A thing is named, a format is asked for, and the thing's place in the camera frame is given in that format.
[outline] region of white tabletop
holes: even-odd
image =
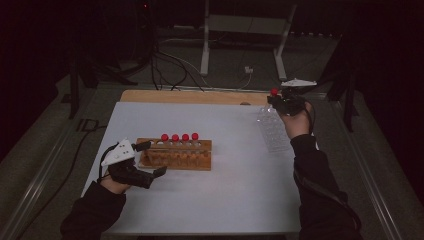
[[[150,189],[130,188],[120,219],[107,232],[298,232],[294,154],[268,153],[256,122],[258,111],[258,106],[118,102],[84,192],[97,178],[103,152],[124,138],[135,143],[137,138],[160,138],[163,133],[197,132],[200,139],[212,140],[212,170],[168,170]]]

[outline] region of black sweater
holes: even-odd
[[[315,137],[301,135],[293,138],[291,144],[298,172],[335,195],[344,196],[328,167],[327,156],[315,148]],[[362,239],[356,230],[357,224],[345,208],[308,190],[298,180],[296,184],[301,200],[301,240]],[[91,183],[84,197],[74,203],[71,213],[62,222],[62,239],[100,239],[101,233],[118,220],[125,201],[125,194],[114,194],[98,183]]]

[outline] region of dark background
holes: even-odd
[[[55,83],[69,73],[71,43],[83,39],[85,44],[97,46],[92,54],[109,64],[119,58],[133,57],[128,49],[119,48],[122,45],[116,44],[117,39],[110,37],[102,17],[105,12],[109,17],[114,16],[112,27],[123,31],[121,43],[129,39],[134,41],[123,35],[126,28],[134,27],[130,21],[134,12],[127,12],[124,6],[131,6],[136,1],[122,2],[122,9],[112,8],[114,13],[108,8],[110,1],[1,3],[0,96],[6,110],[1,117],[0,159],[56,97]],[[154,20],[159,27],[172,28],[176,24],[199,27],[203,22],[202,1],[152,2],[154,4],[149,7],[154,10]],[[234,1],[234,4],[240,5],[240,2]],[[267,12],[263,1],[260,6],[255,6],[254,1],[247,2],[238,8],[240,13],[277,14]],[[419,0],[382,1],[383,4],[322,2],[299,5],[291,31],[295,35],[312,33],[341,37],[325,74],[342,68],[346,62],[355,70],[356,89],[364,94],[368,107],[424,203],[421,187],[424,164],[420,151],[424,142],[421,113],[424,4]],[[220,4],[216,1],[211,9],[228,11],[228,4]]]

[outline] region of person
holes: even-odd
[[[306,110],[296,116],[280,114],[295,153],[294,179],[301,201],[299,239],[362,239],[359,218],[339,190],[325,153],[316,149],[308,116],[312,106],[305,105]],[[118,220],[130,187],[110,176],[93,182],[62,222],[62,239],[100,239]]]

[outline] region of wooden test tube rack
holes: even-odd
[[[138,138],[137,144],[150,141],[151,147],[144,150],[140,157],[139,166],[141,168],[158,168],[167,166],[168,169],[180,170],[211,170],[212,141],[196,140],[199,146],[193,144],[193,140],[180,140],[178,146],[167,144],[161,139]]]

